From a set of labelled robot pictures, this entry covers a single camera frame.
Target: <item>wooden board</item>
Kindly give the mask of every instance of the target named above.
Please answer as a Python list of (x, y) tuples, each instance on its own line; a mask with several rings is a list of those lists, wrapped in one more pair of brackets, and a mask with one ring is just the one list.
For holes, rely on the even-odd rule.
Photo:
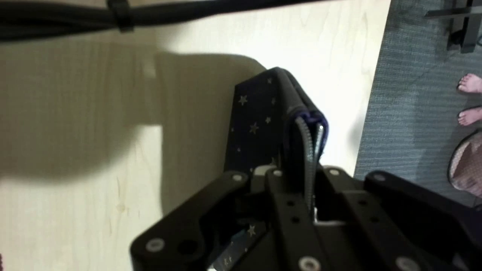
[(2, 43), (5, 271), (132, 269), (133, 237), (221, 173), (234, 85), (267, 67), (297, 76), (332, 123), (323, 162), (353, 173), (389, 4)]

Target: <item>hole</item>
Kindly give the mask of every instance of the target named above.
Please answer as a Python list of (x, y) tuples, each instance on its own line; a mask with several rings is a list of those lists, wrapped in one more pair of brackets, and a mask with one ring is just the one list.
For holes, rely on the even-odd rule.
[(388, 177), (383, 173), (376, 173), (374, 179), (379, 180), (379, 182), (388, 180)]
[(165, 250), (165, 239), (163, 237), (154, 237), (147, 243), (147, 250), (150, 253), (159, 253)]
[(193, 239), (187, 239), (178, 247), (178, 251), (181, 254), (193, 254), (198, 251), (198, 242)]
[(341, 171), (340, 171), (340, 170), (336, 170), (336, 168), (332, 168), (332, 170), (330, 170), (330, 174), (333, 174), (333, 176), (340, 176), (340, 174), (341, 174)]
[(400, 256), (397, 257), (397, 266), (403, 271), (419, 271), (422, 269), (421, 265), (412, 259), (412, 257), (406, 257), (406, 256)]
[(275, 176), (284, 176), (284, 171), (282, 170), (275, 170), (273, 174)]
[(236, 182), (242, 182), (242, 180), (243, 180), (243, 176), (242, 176), (242, 174), (234, 174), (233, 179), (234, 179)]
[(306, 256), (300, 259), (302, 271), (320, 271), (320, 262), (315, 257)]

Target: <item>black plastic part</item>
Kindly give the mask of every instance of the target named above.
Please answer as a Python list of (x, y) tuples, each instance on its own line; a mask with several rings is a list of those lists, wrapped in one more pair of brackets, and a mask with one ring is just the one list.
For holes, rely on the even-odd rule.
[(364, 182), (350, 177), (340, 167), (318, 168), (315, 174), (315, 207), (318, 221), (343, 219), (344, 204), (341, 194), (344, 191), (362, 191)]
[(326, 221), (315, 227), (318, 237), (327, 247), (323, 259), (326, 269), (356, 269), (370, 271), (371, 257), (365, 257), (361, 251), (365, 250), (365, 242), (355, 234), (344, 221)]
[[(306, 137), (302, 137), (297, 119), (309, 128), (314, 153), (300, 147)], [(276, 161), (287, 179), (296, 180), (293, 188), (305, 192), (306, 155), (314, 155), (318, 164), (327, 137), (326, 116), (294, 75), (284, 67), (273, 67), (236, 87), (225, 170), (251, 173), (258, 165)]]
[(427, 271), (428, 263), (419, 251), (403, 234), (397, 224), (379, 206), (379, 201), (365, 191), (343, 194), (350, 213), (353, 228), (367, 239), (367, 250), (373, 250), (376, 257), (371, 262), (376, 269), (400, 269), (398, 259), (407, 257), (418, 265), (419, 271)]
[(270, 230), (263, 240), (245, 257), (236, 271), (278, 271), (282, 269), (284, 262), (279, 259), (275, 230)]
[(482, 212), (388, 171), (370, 173), (365, 188), (413, 243), (445, 262), (459, 253), (471, 269), (482, 269)]
[(296, 192), (284, 176), (269, 173), (269, 192), (275, 206), (275, 230), (278, 233), (279, 257), (287, 269), (300, 269), (303, 257), (317, 259), (324, 269), (324, 248), (315, 231), (300, 192)]
[(208, 269), (231, 271), (248, 253), (252, 253), (252, 248), (266, 233), (266, 222), (252, 222), (231, 239), (231, 243), (216, 257)]

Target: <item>wire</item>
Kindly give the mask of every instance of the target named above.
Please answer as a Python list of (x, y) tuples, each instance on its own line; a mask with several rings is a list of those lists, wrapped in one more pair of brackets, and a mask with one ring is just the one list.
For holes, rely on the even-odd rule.
[[(184, 22), (216, 13), (302, 3), (300, 0), (218, 0), (129, 7), (123, 15), (135, 25)], [(0, 1), (0, 42), (121, 28), (120, 10), (61, 3)]]

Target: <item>bolt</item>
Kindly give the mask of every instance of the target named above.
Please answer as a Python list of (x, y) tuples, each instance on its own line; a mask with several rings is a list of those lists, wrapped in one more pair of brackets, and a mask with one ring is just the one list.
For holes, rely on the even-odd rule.
[(340, 176), (340, 174), (341, 174), (341, 171), (340, 171), (340, 170), (336, 170), (336, 168), (332, 168), (332, 170), (330, 170), (330, 174), (333, 174), (333, 176)]
[(315, 257), (309, 257), (309, 256), (302, 257), (299, 263), (300, 263), (302, 271), (320, 271), (321, 269), (320, 262)]
[(147, 243), (147, 250), (150, 253), (159, 253), (165, 248), (165, 239), (163, 237), (154, 237)]
[(275, 176), (284, 176), (284, 171), (282, 170), (275, 170), (273, 174)]
[(388, 177), (385, 174), (382, 174), (382, 173), (376, 173), (374, 179), (379, 180), (379, 182), (388, 180)]
[(242, 176), (242, 174), (234, 174), (234, 176), (233, 176), (233, 180), (242, 182), (242, 180), (243, 180), (243, 176)]
[(397, 257), (397, 266), (401, 271), (421, 271), (421, 265), (412, 257)]

